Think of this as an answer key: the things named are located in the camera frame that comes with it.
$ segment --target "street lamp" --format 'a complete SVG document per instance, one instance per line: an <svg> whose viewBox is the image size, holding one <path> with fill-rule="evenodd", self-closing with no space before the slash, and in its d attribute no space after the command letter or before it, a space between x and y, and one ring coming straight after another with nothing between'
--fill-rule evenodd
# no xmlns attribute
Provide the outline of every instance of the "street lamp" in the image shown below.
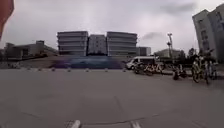
<svg viewBox="0 0 224 128"><path fill-rule="evenodd" d="M169 56L172 58L172 54L171 54L171 43L168 42L167 45L168 45L168 48L169 48Z"/></svg>
<svg viewBox="0 0 224 128"><path fill-rule="evenodd" d="M169 46L170 46L170 49L171 49L171 52L170 52L170 54L171 54L171 59L172 59L172 62L174 63L174 59L173 59L173 40L172 40L172 33L168 33L167 34L168 36L169 36L169 39L170 39L170 42L169 42Z"/></svg>

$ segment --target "large building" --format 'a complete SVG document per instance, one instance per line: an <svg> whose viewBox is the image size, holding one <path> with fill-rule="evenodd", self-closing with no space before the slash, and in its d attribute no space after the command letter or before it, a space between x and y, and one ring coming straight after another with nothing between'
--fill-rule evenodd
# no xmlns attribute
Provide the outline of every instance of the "large building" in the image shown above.
<svg viewBox="0 0 224 128"><path fill-rule="evenodd" d="M212 56L224 62L224 4L212 12L203 10L193 16L199 49L214 49Z"/></svg>
<svg viewBox="0 0 224 128"><path fill-rule="evenodd" d="M136 53L138 56L150 56L151 55L151 47L137 47Z"/></svg>
<svg viewBox="0 0 224 128"><path fill-rule="evenodd" d="M46 46L44 41L36 41L35 44L15 45L7 43L4 48L7 59L23 60L37 57L55 56L58 51Z"/></svg>
<svg viewBox="0 0 224 128"><path fill-rule="evenodd" d="M107 43L104 35L90 35L87 47L88 55L107 55Z"/></svg>
<svg viewBox="0 0 224 128"><path fill-rule="evenodd" d="M173 49L172 51L172 57L174 59L177 59L181 54L180 50L175 50ZM155 52L154 55L162 57L162 58L171 58L171 51L167 48L167 49L163 49L161 51Z"/></svg>
<svg viewBox="0 0 224 128"><path fill-rule="evenodd" d="M137 34L107 32L108 56L136 56Z"/></svg>
<svg viewBox="0 0 224 128"><path fill-rule="evenodd" d="M58 32L58 49L61 55L86 56L88 32Z"/></svg>

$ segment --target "pole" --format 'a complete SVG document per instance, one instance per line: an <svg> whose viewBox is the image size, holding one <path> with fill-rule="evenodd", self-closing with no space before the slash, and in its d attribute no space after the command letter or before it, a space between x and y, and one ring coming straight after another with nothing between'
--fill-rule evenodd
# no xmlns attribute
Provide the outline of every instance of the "pole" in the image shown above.
<svg viewBox="0 0 224 128"><path fill-rule="evenodd" d="M170 48L171 48L171 59L172 59L172 63L174 64L174 58L173 58L173 40L172 40L172 33L168 33L167 34L169 36L170 39Z"/></svg>

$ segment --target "white car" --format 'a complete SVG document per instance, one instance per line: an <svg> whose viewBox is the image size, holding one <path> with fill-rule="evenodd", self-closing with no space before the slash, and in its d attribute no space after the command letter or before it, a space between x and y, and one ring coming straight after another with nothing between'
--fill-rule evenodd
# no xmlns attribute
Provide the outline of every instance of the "white car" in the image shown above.
<svg viewBox="0 0 224 128"><path fill-rule="evenodd" d="M129 70L133 69L136 63L154 63L156 58L154 56L137 56L134 57L131 61L126 63L125 67Z"/></svg>

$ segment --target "concrete ground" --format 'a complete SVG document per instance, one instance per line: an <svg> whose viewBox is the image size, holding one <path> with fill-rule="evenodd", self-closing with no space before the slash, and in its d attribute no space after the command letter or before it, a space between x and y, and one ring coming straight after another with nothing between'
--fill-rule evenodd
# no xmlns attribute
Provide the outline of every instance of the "concrete ground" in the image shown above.
<svg viewBox="0 0 224 128"><path fill-rule="evenodd" d="M224 85L122 70L0 70L3 128L223 128Z"/></svg>

